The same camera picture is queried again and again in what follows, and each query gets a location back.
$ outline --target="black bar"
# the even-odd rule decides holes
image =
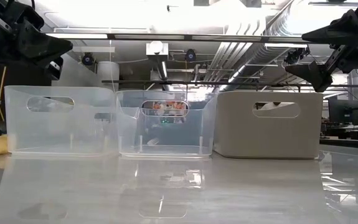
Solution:
[[[350,139],[349,140],[348,139],[320,139],[320,144],[358,148],[358,140],[350,140]]]
[[[201,42],[248,42],[271,44],[310,44],[301,37],[280,37],[266,35],[220,35],[220,34],[119,34],[119,33],[91,33],[98,37],[83,37],[90,33],[45,33],[47,35],[71,35],[68,40],[162,40],[162,41],[201,41]]]
[[[111,80],[102,80],[102,83],[112,83]],[[162,81],[162,80],[115,80],[114,83],[116,84],[144,84],[144,83],[155,83],[155,84],[162,84],[162,85],[172,85],[172,84],[182,84],[182,85],[188,85],[188,84],[197,84],[197,85],[238,85],[238,86],[259,86],[259,85],[265,85],[270,87],[286,87],[286,86],[295,86],[295,87],[302,87],[302,86],[308,86],[311,87],[312,84],[290,84],[290,83],[235,83],[235,82],[192,82],[192,81]],[[329,87],[338,87],[338,88],[358,88],[358,85],[330,85]]]

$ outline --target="ceiling pipe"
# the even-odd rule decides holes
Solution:
[[[255,22],[253,22],[252,24],[250,24],[249,29],[245,32],[245,35],[260,34],[264,29],[265,29],[264,22],[263,22],[263,24],[261,24],[261,21],[257,20]],[[223,68],[232,68],[238,62],[238,60],[240,60],[240,58],[244,55],[244,53],[248,50],[248,48],[251,45],[252,44],[249,44],[249,43],[240,43],[238,45],[237,49],[232,54],[232,56],[227,61],[227,63],[223,66]],[[225,72],[220,72],[220,74],[217,74],[215,76],[215,79],[213,81],[218,82],[226,74],[227,73],[225,73]]]
[[[166,69],[166,62],[163,62],[162,60],[160,60],[159,58],[157,58],[156,61],[156,69],[159,73],[159,78],[162,81],[167,81],[167,69]],[[170,90],[170,86],[169,85],[163,85],[164,89],[166,91]]]
[[[274,36],[291,36],[285,29],[286,21],[289,17],[291,5],[294,1],[291,0],[289,4],[285,6],[285,9],[280,11],[280,15],[274,18],[274,22],[270,24],[265,30],[265,35]],[[240,65],[238,67],[244,67],[239,70],[239,73],[232,73],[230,79],[232,82],[246,82],[247,80],[241,80],[240,77],[252,77],[258,72],[264,69],[264,67],[249,67],[246,64],[270,64],[276,58],[286,53],[290,48],[286,47],[265,47],[264,44],[252,44],[245,52],[243,57],[239,60]],[[219,91],[229,91],[238,88],[238,86],[224,85],[219,87]]]
[[[294,37],[300,37],[302,33],[308,32],[307,30],[311,29],[318,29],[318,27],[323,26],[324,23],[329,24],[333,19],[332,17],[336,18],[337,14],[341,14],[343,12],[346,12],[348,8],[338,8],[336,11],[333,11],[332,9],[323,10],[324,7],[322,7],[320,10],[322,10],[321,13],[327,13],[332,12],[331,14],[325,15],[326,17],[323,17],[323,19],[320,19],[318,22],[314,24],[310,24],[308,26],[300,26],[297,29],[294,30],[294,25],[299,23],[299,17],[302,18],[304,14],[304,18],[306,18],[306,21],[310,21],[310,10],[311,12],[316,12],[317,8],[312,8],[313,6],[308,5],[309,1],[305,0],[295,0],[290,1],[289,4],[286,5],[286,7],[280,12],[278,16],[276,16],[274,21],[270,23],[271,25],[266,29],[264,32],[267,36],[275,36],[275,37],[281,37],[281,38],[294,38]],[[241,68],[245,65],[245,69],[243,69],[240,73],[232,73],[231,74],[231,80],[233,82],[236,82],[237,77],[249,77],[257,75],[260,71],[264,69],[264,67],[248,67],[246,64],[248,63],[255,63],[255,64],[270,64],[273,63],[278,57],[285,54],[290,48],[289,47],[266,47],[265,44],[252,44],[250,48],[245,52],[244,56],[238,61],[238,63],[235,65],[237,68]],[[234,90],[238,88],[238,86],[221,86],[219,87],[220,91],[228,91],[228,90]]]
[[[248,32],[248,30],[250,29],[250,24],[244,24],[241,23],[241,28],[238,30],[237,35],[244,35]],[[237,43],[230,43],[230,46],[228,47],[226,53],[224,54],[224,56],[220,59],[219,63],[217,64],[217,68],[228,68],[227,66],[225,66],[226,64],[230,63],[230,61],[232,60],[232,55],[233,52],[236,51],[238,49],[239,45]],[[209,81],[213,81],[216,79],[217,76],[219,76],[219,74],[221,73],[221,71],[217,71],[217,72],[212,72]]]
[[[231,25],[228,27],[227,32],[225,33],[226,35],[238,35],[238,33],[240,32],[240,29],[242,27],[241,23],[236,23],[235,25]],[[229,54],[230,52],[226,52],[227,48],[229,48],[231,46],[231,44],[236,44],[236,43],[230,43],[230,42],[222,42],[219,46],[219,48],[216,51],[216,54],[214,56],[214,59],[212,60],[212,62],[210,63],[209,68],[212,69],[218,69],[219,68],[219,62],[222,60],[224,54]],[[209,80],[211,77],[214,76],[215,72],[211,72],[211,73],[207,73],[204,80]]]

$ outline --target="transparent storage bin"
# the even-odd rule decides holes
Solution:
[[[6,86],[5,96],[9,152],[97,156],[115,147],[109,89]]]
[[[216,94],[118,91],[118,147],[125,156],[212,153]]]

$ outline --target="white table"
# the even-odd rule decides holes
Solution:
[[[358,149],[321,150],[320,161],[0,157],[0,224],[358,223]]]

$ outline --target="metal frame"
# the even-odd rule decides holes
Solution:
[[[272,43],[272,44],[310,44],[300,37],[274,37],[260,35],[218,35],[218,34],[110,34],[92,33],[105,35],[106,38],[86,37],[84,33],[45,33],[47,35],[77,35],[78,37],[69,38],[70,40],[164,40],[164,41],[204,41],[204,42],[248,42],[248,43]]]
[[[298,91],[301,91],[301,87],[313,87],[312,84],[297,84],[297,83],[235,83],[235,82],[194,82],[194,81],[162,81],[162,80],[102,80],[104,84],[115,83],[115,84],[160,84],[160,85],[173,85],[173,84],[180,84],[180,85],[237,85],[237,86],[255,86],[256,90],[259,90],[259,86],[270,86],[270,87],[286,87],[286,86],[293,86],[297,87]],[[358,88],[358,85],[330,85],[329,87],[334,88]]]

